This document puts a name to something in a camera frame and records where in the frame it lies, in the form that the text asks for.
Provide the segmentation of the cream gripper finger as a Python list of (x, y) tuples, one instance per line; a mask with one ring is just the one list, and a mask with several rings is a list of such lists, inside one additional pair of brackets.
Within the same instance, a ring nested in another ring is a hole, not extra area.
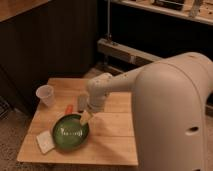
[(93, 117), (93, 114), (88, 111), (84, 111), (80, 118), (80, 124), (84, 126)]

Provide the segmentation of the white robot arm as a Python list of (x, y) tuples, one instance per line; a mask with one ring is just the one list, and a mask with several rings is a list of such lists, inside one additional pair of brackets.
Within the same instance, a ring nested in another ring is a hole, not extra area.
[(131, 93), (138, 171), (207, 171), (205, 112), (213, 61), (196, 52), (161, 59), (87, 83), (80, 123), (104, 109), (112, 92)]

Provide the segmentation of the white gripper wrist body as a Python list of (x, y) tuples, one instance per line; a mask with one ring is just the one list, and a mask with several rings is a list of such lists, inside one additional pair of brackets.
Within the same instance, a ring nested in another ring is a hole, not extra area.
[(98, 113), (104, 109), (106, 99), (104, 97), (89, 97), (87, 101), (87, 109), (89, 112)]

